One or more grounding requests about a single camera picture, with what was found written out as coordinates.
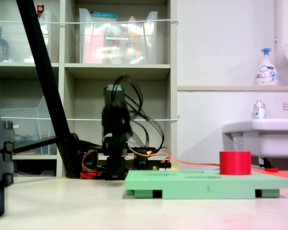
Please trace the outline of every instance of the green board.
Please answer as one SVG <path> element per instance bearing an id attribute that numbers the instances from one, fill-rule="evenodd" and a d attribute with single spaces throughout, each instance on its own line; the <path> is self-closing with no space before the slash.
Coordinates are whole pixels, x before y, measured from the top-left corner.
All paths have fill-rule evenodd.
<path id="1" fill-rule="evenodd" d="M 220 175 L 211 171 L 132 170 L 125 179 L 127 195 L 163 199 L 243 199 L 279 197 L 288 179 L 262 173 Z"/>

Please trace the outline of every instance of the white table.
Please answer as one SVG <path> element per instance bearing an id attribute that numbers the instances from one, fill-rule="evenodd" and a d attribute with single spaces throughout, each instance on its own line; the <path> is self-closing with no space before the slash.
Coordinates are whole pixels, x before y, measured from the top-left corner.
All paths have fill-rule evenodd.
<path id="1" fill-rule="evenodd" d="M 133 199 L 124 181 L 15 178 L 0 230 L 288 230 L 281 198 Z"/>

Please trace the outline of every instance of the white sink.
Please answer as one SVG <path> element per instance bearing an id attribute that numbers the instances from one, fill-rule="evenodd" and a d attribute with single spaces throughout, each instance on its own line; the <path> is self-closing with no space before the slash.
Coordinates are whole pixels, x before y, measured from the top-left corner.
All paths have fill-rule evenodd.
<path id="1" fill-rule="evenodd" d="M 288 119 L 236 122 L 223 126 L 222 131 L 231 139 L 232 133 L 240 133 L 244 150 L 251 151 L 253 156 L 288 158 Z M 225 150 L 234 150 L 233 145 L 227 143 L 224 141 Z"/>

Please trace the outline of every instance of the plastic storage box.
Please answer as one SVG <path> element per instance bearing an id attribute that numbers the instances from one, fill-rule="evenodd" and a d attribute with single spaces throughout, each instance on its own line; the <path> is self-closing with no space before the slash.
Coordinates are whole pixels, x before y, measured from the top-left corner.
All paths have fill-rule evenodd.
<path id="1" fill-rule="evenodd" d="M 79 9 L 80 63 L 156 64 L 156 20 L 150 12 L 147 22 L 94 23 L 86 9 Z"/>
<path id="2" fill-rule="evenodd" d="M 51 62 L 59 61 L 59 24 L 51 12 L 44 12 L 40 18 L 40 26 Z M 2 49 L 0 45 L 0 58 L 3 62 L 29 62 L 34 63 L 32 52 L 22 23 L 0 22 L 0 43 L 7 44 Z"/>
<path id="3" fill-rule="evenodd" d="M 15 147 L 32 141 L 55 136 L 44 97 L 40 101 L 37 108 L 0 109 L 0 116 L 2 120 L 6 119 L 13 122 L 15 131 Z M 52 144 L 20 154 L 55 155 L 57 154 L 57 148 L 55 144 Z"/>

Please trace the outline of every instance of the orange wire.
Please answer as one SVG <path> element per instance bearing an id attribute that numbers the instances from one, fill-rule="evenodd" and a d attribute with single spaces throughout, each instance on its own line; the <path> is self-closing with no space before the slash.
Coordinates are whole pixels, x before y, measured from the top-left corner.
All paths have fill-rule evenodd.
<path id="1" fill-rule="evenodd" d="M 169 163 L 171 163 L 171 157 L 172 157 L 172 150 L 170 147 L 167 146 L 162 146 L 160 149 L 168 149 L 169 150 L 169 157 L 165 157 L 161 162 L 164 162 L 167 158 L 169 158 Z"/>
<path id="2" fill-rule="evenodd" d="M 81 164 L 81 165 L 82 165 L 82 168 L 83 168 L 84 170 L 88 171 L 88 172 L 96 172 L 96 170 L 86 168 L 86 166 L 84 165 L 84 160 L 85 160 L 85 158 L 87 158 L 92 152 L 95 152 L 95 149 L 92 149 L 92 150 L 88 151 L 88 152 L 85 154 L 85 156 L 83 157 L 83 159 L 82 159 L 82 164 Z"/>
<path id="3" fill-rule="evenodd" d="M 154 155 L 158 155 L 158 154 L 165 154 L 166 157 L 164 158 L 164 160 L 165 160 L 166 158 L 170 158 L 170 159 L 172 159 L 172 160 L 174 160 L 174 161 L 180 162 L 180 163 L 182 163 L 182 164 L 187 164 L 187 165 L 194 165 L 194 166 L 220 166 L 219 164 L 190 163 L 190 162 L 186 162 L 186 161 L 181 161 L 181 160 L 178 160 L 178 159 L 176 159 L 176 158 L 170 157 L 170 156 L 169 156 L 167 153 L 165 153 L 165 152 L 158 152 L 158 153 L 153 153 L 153 154 L 145 155 L 145 154 L 138 153 L 138 152 L 134 151 L 134 150 L 131 149 L 131 148 L 130 148 L 130 150 L 131 150 L 132 152 L 134 152 L 135 154 L 138 154 L 138 155 L 140 155 L 140 156 L 145 156 L 145 157 L 154 156 Z"/>

